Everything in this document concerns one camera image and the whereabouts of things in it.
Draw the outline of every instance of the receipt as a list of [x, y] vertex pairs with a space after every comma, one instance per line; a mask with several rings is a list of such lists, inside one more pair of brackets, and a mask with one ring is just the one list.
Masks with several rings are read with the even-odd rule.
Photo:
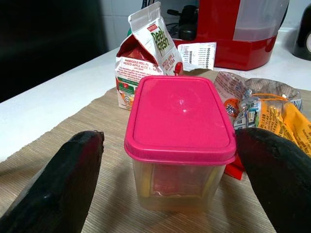
[[181, 44], [177, 49], [183, 60], [185, 71], [214, 68], [216, 42]]

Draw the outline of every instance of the wall tile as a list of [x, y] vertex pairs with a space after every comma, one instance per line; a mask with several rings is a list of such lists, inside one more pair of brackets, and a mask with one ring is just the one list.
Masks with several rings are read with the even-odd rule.
[[117, 46], [127, 37], [127, 32], [130, 29], [130, 24], [127, 21], [127, 16], [114, 16], [114, 27], [116, 32]]
[[113, 50], [117, 46], [116, 43], [116, 33], [114, 27], [114, 19], [113, 16], [102, 16], [103, 19], [103, 27], [104, 27], [104, 37], [108, 50]]
[[298, 28], [302, 14], [306, 7], [311, 3], [310, 0], [290, 0], [288, 11], [283, 22], [283, 28]]
[[112, 0], [101, 0], [101, 12], [103, 16], [111, 16], [112, 15]]
[[198, 0], [161, 0], [159, 2], [161, 2], [161, 15], [164, 18], [172, 17], [166, 13], [168, 9], [182, 12], [184, 6], [186, 5], [198, 5]]
[[115, 16], [129, 16], [141, 9], [142, 0], [112, 0], [112, 12]]

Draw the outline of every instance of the plastic food container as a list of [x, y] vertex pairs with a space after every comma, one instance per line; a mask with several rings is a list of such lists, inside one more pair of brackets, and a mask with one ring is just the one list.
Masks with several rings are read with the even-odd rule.
[[149, 76], [139, 83], [124, 148], [141, 206], [206, 211], [235, 160], [236, 140], [210, 80]]

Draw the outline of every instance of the kitchen counter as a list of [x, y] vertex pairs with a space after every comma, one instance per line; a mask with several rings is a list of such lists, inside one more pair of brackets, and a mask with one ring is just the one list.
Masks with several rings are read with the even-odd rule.
[[[294, 57], [288, 32], [279, 32], [270, 61], [251, 71], [215, 68], [246, 78], [268, 78], [311, 90], [311, 62]], [[115, 86], [114, 49], [41, 85], [0, 103], [0, 162], [51, 130]]]

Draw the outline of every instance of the placemat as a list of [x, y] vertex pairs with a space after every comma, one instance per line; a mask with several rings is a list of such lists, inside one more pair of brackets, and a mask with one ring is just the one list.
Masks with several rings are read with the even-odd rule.
[[[214, 80], [216, 72], [196, 71]], [[302, 91], [310, 118], [311, 92]], [[104, 154], [84, 233], [275, 232], [245, 175], [222, 177], [208, 213], [147, 211], [138, 204], [132, 161], [123, 149], [129, 111], [118, 107], [116, 89], [94, 100], [51, 131], [0, 163], [0, 216], [20, 191], [75, 133], [104, 131]]]

